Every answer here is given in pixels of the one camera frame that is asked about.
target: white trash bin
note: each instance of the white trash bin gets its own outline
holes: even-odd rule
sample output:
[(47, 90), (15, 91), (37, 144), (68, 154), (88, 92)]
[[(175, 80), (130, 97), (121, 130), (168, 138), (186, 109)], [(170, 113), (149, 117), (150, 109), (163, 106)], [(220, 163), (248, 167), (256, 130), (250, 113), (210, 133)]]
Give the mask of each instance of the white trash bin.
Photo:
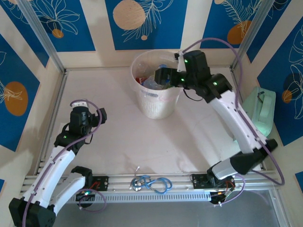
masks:
[(131, 65), (131, 87), (136, 92), (140, 110), (151, 119), (163, 119), (171, 115), (182, 91), (179, 87), (148, 89), (136, 81), (136, 78), (153, 75), (162, 64), (167, 68), (177, 68), (174, 53), (163, 50), (147, 51), (140, 54)]

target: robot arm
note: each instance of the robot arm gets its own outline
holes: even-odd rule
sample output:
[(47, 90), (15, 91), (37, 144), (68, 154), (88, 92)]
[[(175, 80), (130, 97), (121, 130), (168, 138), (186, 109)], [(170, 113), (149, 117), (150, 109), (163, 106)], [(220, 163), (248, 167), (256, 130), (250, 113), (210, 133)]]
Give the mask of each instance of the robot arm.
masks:
[(81, 138), (89, 135), (91, 129), (98, 126), (100, 118), (102, 119), (101, 124), (105, 123), (107, 114), (104, 108), (98, 111), (98, 116), (95, 116), (89, 112), (86, 102), (74, 105), (70, 123), (65, 125), (57, 136), (55, 147), (31, 189), (26, 191), (21, 199), (13, 198), (9, 204), (15, 226), (22, 226), (23, 214), (29, 201), (26, 226), (52, 226), (56, 215), (67, 200), (79, 189), (91, 186), (92, 171), (77, 166), (71, 171), (68, 178), (56, 187), (79, 149), (84, 144), (88, 144)]
[[(225, 178), (248, 171), (261, 163), (267, 156), (259, 141), (272, 152), (277, 143), (268, 140), (252, 123), (240, 105), (235, 104), (235, 93), (222, 74), (211, 75), (206, 56), (200, 50), (175, 54), (178, 69), (161, 68), (155, 72), (155, 81), (161, 85), (193, 89), (196, 94), (209, 103), (223, 118), (234, 134), (241, 151), (219, 162), (207, 171), (207, 179), (213, 187), (221, 184)], [(252, 127), (257, 137), (250, 130)]]

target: white tabletop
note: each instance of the white tabletop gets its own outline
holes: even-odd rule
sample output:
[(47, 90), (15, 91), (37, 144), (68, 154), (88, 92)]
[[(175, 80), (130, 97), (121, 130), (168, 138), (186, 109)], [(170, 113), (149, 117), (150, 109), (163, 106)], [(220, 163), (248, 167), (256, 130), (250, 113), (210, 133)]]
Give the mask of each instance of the white tabletop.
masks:
[[(229, 68), (212, 68), (233, 85)], [(70, 102), (88, 99), (104, 107), (107, 121), (92, 143), (84, 145), (66, 169), (84, 166), (96, 174), (177, 173), (206, 171), (210, 166), (239, 152), (233, 135), (205, 101), (194, 102), (182, 93), (174, 113), (163, 120), (144, 116), (129, 87), (128, 68), (70, 71), (55, 120), (53, 142), (69, 122)], [(194, 91), (188, 93), (199, 98)]]

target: mint green container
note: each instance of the mint green container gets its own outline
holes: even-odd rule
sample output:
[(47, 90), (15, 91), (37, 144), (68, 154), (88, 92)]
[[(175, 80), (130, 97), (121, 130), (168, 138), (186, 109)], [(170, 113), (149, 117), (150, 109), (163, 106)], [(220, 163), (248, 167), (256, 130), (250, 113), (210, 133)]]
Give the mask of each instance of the mint green container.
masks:
[(273, 127), (275, 103), (275, 92), (255, 87), (250, 96), (242, 104), (244, 111), (253, 124), (266, 137), (270, 134)]

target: purple cable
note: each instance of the purple cable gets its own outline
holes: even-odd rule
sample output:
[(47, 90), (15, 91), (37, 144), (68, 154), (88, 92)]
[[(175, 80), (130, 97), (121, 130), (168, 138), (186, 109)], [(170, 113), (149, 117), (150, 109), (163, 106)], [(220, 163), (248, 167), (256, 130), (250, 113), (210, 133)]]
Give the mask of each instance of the purple cable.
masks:
[(238, 197), (242, 194), (242, 192), (244, 191), (244, 188), (245, 188), (245, 179), (244, 179), (243, 176), (241, 176), (241, 175), (239, 175), (239, 174), (236, 174), (236, 176), (242, 178), (242, 180), (243, 180), (243, 186), (242, 186), (242, 188), (241, 188), (241, 191), (240, 191), (235, 197), (231, 198), (230, 200), (225, 201), (225, 202), (222, 202), (222, 203), (220, 203), (220, 204), (215, 204), (215, 206), (220, 206), (220, 205), (226, 204), (226, 203), (228, 203), (228, 202), (231, 202), (231, 201), (235, 200), (236, 198), (238, 198)]
[(103, 198), (104, 205), (103, 205), (103, 207), (102, 207), (101, 209), (99, 209), (99, 210), (87, 210), (87, 209), (85, 209), (84, 207), (81, 206), (81, 201), (85, 198), (85, 196), (83, 196), (83, 197), (79, 200), (79, 208), (80, 208), (80, 210), (85, 210), (85, 211), (90, 212), (90, 213), (99, 213), (99, 212), (104, 211), (104, 209), (105, 209), (107, 203), (106, 203), (105, 196), (104, 196), (102, 193), (98, 192), (97, 190), (88, 189), (88, 188), (87, 188), (87, 189), (79, 189), (77, 192), (82, 192), (82, 191), (90, 191), (90, 192), (94, 192), (94, 193), (99, 194), (99, 195)]
[(31, 194), (31, 196), (29, 197), (28, 201), (27, 201), (27, 204), (25, 206), (25, 209), (24, 209), (24, 213), (23, 213), (23, 218), (22, 218), (22, 227), (26, 227), (26, 219), (27, 219), (27, 211), (28, 211), (28, 208), (29, 208), (29, 205), (31, 203), (31, 201), (33, 200), (33, 197), (35, 195), (35, 193), (37, 192), (41, 182), (43, 181), (43, 179), (45, 178), (46, 174), (48, 173), (49, 169), (52, 167), (53, 164), (55, 164), (55, 162), (57, 161), (57, 159), (60, 157), (60, 155), (65, 152), (70, 146), (82, 141), (82, 140), (85, 140), (87, 137), (91, 136), (92, 134), (94, 134), (100, 127), (101, 125), (101, 122), (102, 122), (102, 114), (101, 114), (101, 111), (99, 110), (99, 108), (94, 104), (92, 103), (91, 101), (88, 101), (88, 100), (85, 100), (85, 99), (78, 99), (78, 100), (75, 100), (75, 101), (72, 101), (70, 106), (72, 106), (72, 104), (76, 103), (76, 102), (86, 102), (86, 103), (89, 103), (91, 104), (92, 106), (94, 106), (96, 109), (97, 109), (97, 112), (100, 116), (100, 120), (99, 120), (99, 123), (97, 125), (97, 127), (94, 129), (94, 131), (92, 131), (91, 133), (87, 134), (86, 136), (83, 136), (82, 138), (70, 143), (69, 145), (67, 145), (65, 148), (63, 148), (53, 159), (53, 163), (50, 163), (48, 165), (48, 167), (45, 169), (45, 171), (43, 172), (41, 178), (39, 179), (36, 187), (34, 188), (34, 193)]
[[(241, 88), (241, 85), (242, 85), (242, 78), (243, 78), (243, 65), (242, 65), (242, 61), (240, 59), (240, 56), (238, 55), (237, 51), (235, 50), (235, 48), (233, 48), (233, 46), (231, 46), (228, 42), (222, 40), (222, 39), (218, 39), (218, 38), (204, 38), (204, 39), (200, 39), (196, 42), (194, 42), (193, 44), (191, 44), (188, 48), (186, 48), (185, 50), (183, 50), (183, 53), (186, 53), (186, 51), (188, 51), (190, 48), (192, 48), (193, 46), (199, 44), (199, 43), (202, 43), (204, 41), (208, 41), (208, 40), (214, 40), (214, 41), (218, 41), (218, 42), (221, 42), (223, 44), (225, 44), (226, 46), (228, 46), (232, 52), (235, 54), (238, 62), (239, 62), (239, 66), (240, 66), (240, 78), (239, 78), (239, 83), (238, 83), (238, 89), (236, 90), (236, 97), (235, 97), (235, 105), (236, 105), (236, 109), (237, 109), (237, 112), (239, 113), (239, 115), (241, 116), (241, 118), (243, 119), (243, 121), (247, 124), (247, 126), (249, 127), (249, 129), (251, 130), (251, 132), (253, 133), (253, 135), (255, 136), (255, 138), (259, 138), (259, 136), (257, 135), (257, 133), (255, 132), (254, 128), (251, 126), (251, 124), (249, 123), (249, 121), (245, 118), (245, 116), (242, 114), (242, 112), (239, 110), (239, 95), (240, 95), (240, 88)], [(261, 176), (267, 178), (268, 180), (271, 180), (272, 182), (274, 182), (275, 184), (277, 185), (284, 185), (285, 184), (285, 179), (284, 179), (284, 176), (283, 176), (283, 173), (281, 171), (281, 168), (279, 167), (279, 164), (277, 163), (276, 159), (274, 158), (274, 156), (270, 153), (270, 151), (268, 150), (268, 148), (265, 146), (265, 144), (259, 140), (258, 141), (259, 144), (262, 146), (262, 148), (266, 151), (266, 153), (269, 155), (269, 157), (271, 158), (272, 162), (274, 163), (280, 177), (281, 177), (281, 183), (272, 179), (271, 177), (267, 176), (266, 174), (264, 173), (261, 173), (259, 171), (256, 171), (256, 170), (252, 170), (252, 172), (254, 173), (257, 173), (257, 174), (260, 174)]]

